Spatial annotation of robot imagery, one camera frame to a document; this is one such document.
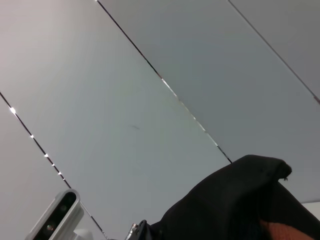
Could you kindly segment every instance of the ceiling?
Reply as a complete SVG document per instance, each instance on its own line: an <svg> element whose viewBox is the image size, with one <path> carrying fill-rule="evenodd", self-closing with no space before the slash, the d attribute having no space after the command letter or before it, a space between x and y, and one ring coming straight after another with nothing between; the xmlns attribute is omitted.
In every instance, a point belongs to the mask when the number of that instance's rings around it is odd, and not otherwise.
<svg viewBox="0 0 320 240"><path fill-rule="evenodd" d="M158 222L230 164L96 1L9 1L0 29L0 91L29 134L16 131L38 150L33 163L45 161L58 183L63 176L109 238Z"/></svg>
<svg viewBox="0 0 320 240"><path fill-rule="evenodd" d="M306 4L99 1L232 161L284 159L284 185L301 202L320 199L319 34L306 28L319 17L301 23Z"/></svg>

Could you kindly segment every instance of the black jacket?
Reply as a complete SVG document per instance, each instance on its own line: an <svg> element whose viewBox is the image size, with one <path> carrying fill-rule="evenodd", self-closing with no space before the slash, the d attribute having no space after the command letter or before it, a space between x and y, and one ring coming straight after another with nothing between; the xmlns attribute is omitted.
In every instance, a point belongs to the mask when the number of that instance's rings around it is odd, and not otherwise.
<svg viewBox="0 0 320 240"><path fill-rule="evenodd" d="M320 240L320 222L278 182L291 171L280 159L244 156L202 180L159 222L142 221L130 240L258 240L260 220Z"/></svg>

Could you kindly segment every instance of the ceiling panel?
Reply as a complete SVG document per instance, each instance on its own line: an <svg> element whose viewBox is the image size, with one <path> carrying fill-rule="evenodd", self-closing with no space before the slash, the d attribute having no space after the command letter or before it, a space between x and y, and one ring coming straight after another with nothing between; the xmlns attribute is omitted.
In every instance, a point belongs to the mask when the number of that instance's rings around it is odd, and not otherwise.
<svg viewBox="0 0 320 240"><path fill-rule="evenodd" d="M108 237L229 164L96 1L0 11L1 92Z"/></svg>
<svg viewBox="0 0 320 240"><path fill-rule="evenodd" d="M100 2L231 160L284 159L320 199L320 106L228 1Z"/></svg>
<svg viewBox="0 0 320 240"><path fill-rule="evenodd" d="M320 98L320 2L231 0L303 82Z"/></svg>

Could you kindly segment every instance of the black cloth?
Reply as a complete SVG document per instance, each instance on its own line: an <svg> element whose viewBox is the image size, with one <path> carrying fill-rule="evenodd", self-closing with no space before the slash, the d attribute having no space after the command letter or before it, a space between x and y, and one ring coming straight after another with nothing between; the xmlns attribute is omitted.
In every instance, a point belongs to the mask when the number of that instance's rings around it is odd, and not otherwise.
<svg viewBox="0 0 320 240"><path fill-rule="evenodd" d="M283 160L244 156L202 180L159 222L146 224L140 239L262 239L251 222L264 220L320 240L320 222L278 182L291 172Z"/></svg>

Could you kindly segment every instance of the camera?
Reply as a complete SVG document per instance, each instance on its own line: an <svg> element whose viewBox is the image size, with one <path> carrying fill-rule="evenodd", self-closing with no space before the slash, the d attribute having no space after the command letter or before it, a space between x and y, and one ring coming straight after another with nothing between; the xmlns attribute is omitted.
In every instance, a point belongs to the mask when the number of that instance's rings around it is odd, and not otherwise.
<svg viewBox="0 0 320 240"><path fill-rule="evenodd" d="M74 230L84 210L74 189L59 193L25 240L75 240Z"/></svg>

